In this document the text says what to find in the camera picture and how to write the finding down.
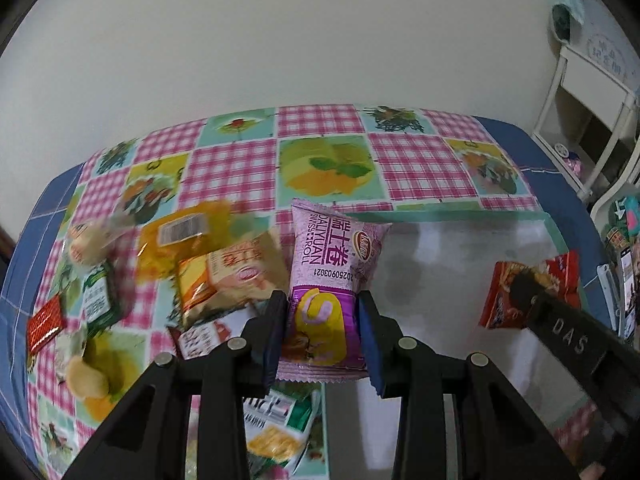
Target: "red snack package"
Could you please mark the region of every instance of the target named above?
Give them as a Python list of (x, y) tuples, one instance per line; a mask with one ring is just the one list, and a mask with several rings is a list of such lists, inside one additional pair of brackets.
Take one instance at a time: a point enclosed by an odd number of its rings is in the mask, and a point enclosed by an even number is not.
[(518, 262), (497, 262), (491, 279), (489, 294), (484, 302), (480, 326), (485, 328), (520, 328), (524, 326), (522, 312), (511, 306), (509, 293), (514, 277), (523, 270), (532, 272), (536, 281), (546, 291), (574, 308), (580, 309), (578, 296), (578, 254), (569, 251), (529, 267)]
[(63, 328), (60, 295), (56, 294), (27, 321), (27, 350), (29, 354), (36, 355)]

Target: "white chair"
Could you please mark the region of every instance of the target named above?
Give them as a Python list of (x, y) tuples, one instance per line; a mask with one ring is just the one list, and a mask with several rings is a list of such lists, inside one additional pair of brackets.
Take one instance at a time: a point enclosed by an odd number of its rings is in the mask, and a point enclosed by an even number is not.
[[(546, 115), (560, 87), (564, 88), (569, 94), (580, 101), (591, 114), (599, 118), (611, 131), (609, 142), (607, 142), (600, 158), (595, 163), (595, 167), (584, 182), (565, 166), (560, 155), (553, 149), (550, 143), (544, 139), (542, 134), (542, 127), (545, 123)], [(623, 85), (591, 59), (572, 49), (571, 46), (563, 45), (560, 49), (558, 66), (556, 67), (556, 73), (551, 82), (551, 88), (546, 96), (545, 103), (540, 111), (540, 116), (538, 117), (536, 126), (533, 128), (531, 136), (555, 164), (567, 182), (574, 188), (578, 197), (585, 201), (591, 196), (591, 188), (602, 172), (602, 168), (610, 157), (616, 142), (621, 138), (633, 137), (636, 129), (636, 117), (636, 95), (630, 88)], [(601, 226), (596, 222), (596, 216), (598, 211), (604, 206), (604, 197), (611, 197), (618, 193), (626, 182), (624, 175), (627, 175), (627, 178), (633, 175), (635, 175), (636, 178), (638, 177), (636, 166), (639, 156), (640, 151), (638, 150), (638, 146), (636, 146), (633, 150), (631, 160), (629, 160), (620, 179), (612, 183), (609, 190), (596, 202), (591, 213), (591, 218), (594, 223), (596, 223), (598, 229), (600, 229)]]

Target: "light green border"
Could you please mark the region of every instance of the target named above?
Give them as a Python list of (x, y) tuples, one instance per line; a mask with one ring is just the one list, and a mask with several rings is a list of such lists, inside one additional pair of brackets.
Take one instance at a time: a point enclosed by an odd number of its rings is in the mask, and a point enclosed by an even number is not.
[[(363, 222), (447, 222), (447, 221), (539, 221), (545, 223), (546, 232), (551, 237), (558, 253), (563, 254), (569, 250), (567, 244), (562, 238), (560, 229), (548, 213), (542, 211), (487, 211), (487, 210), (468, 210), (468, 211), (380, 211), (380, 212), (364, 212), (349, 213), (349, 216), (357, 218)], [(587, 297), (584, 293), (584, 287), (580, 282), (578, 284), (578, 295), (580, 296), (580, 304), (582, 309), (591, 313)], [(561, 416), (549, 425), (549, 431), (554, 431), (564, 426), (569, 416), (573, 415), (577, 408), (584, 405), (589, 397), (584, 395), (576, 403), (568, 408)]]

